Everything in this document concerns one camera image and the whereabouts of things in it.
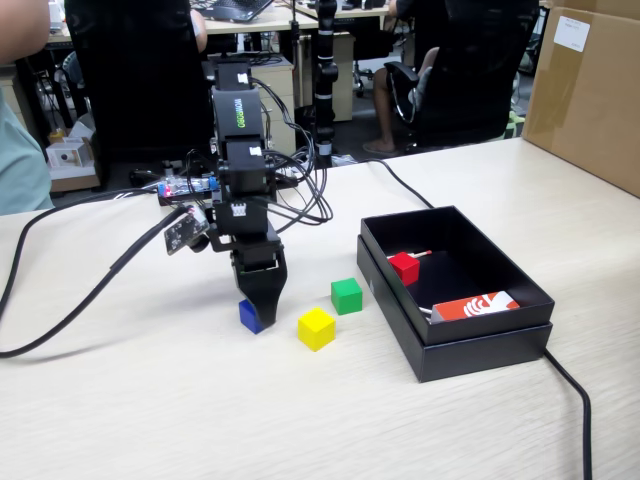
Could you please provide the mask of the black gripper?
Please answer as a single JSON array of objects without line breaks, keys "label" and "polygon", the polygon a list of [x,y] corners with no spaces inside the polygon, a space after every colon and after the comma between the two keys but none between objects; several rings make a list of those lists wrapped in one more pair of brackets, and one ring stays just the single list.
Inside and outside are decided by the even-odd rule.
[{"label": "black gripper", "polygon": [[272,326],[276,322],[280,295],[287,281],[287,268],[283,262],[283,245],[273,231],[267,233],[231,236],[223,243],[221,235],[208,232],[215,252],[229,251],[234,279],[242,297],[254,308],[261,326]]}]

